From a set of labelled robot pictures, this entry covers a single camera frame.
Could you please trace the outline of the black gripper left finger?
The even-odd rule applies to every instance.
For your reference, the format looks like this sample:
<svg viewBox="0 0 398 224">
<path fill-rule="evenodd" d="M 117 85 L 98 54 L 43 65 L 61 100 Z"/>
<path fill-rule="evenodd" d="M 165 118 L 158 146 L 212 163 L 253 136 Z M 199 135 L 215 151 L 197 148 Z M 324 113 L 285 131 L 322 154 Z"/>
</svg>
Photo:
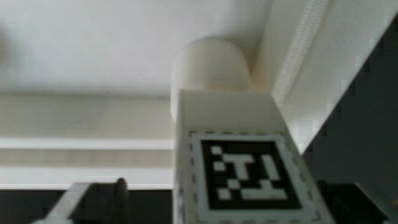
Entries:
<svg viewBox="0 0 398 224">
<path fill-rule="evenodd" d="M 75 183 L 46 216 L 32 224 L 130 224 L 128 186 L 114 183 Z"/>
</svg>

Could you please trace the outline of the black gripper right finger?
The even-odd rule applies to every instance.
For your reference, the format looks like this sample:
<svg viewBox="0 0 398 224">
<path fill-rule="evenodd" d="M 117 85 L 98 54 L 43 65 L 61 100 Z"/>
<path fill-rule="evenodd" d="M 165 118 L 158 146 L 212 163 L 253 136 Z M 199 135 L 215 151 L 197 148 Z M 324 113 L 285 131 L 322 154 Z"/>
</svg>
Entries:
<svg viewBox="0 0 398 224">
<path fill-rule="evenodd" d="M 366 185 L 318 182 L 336 224 L 398 224 L 398 209 Z"/>
</svg>

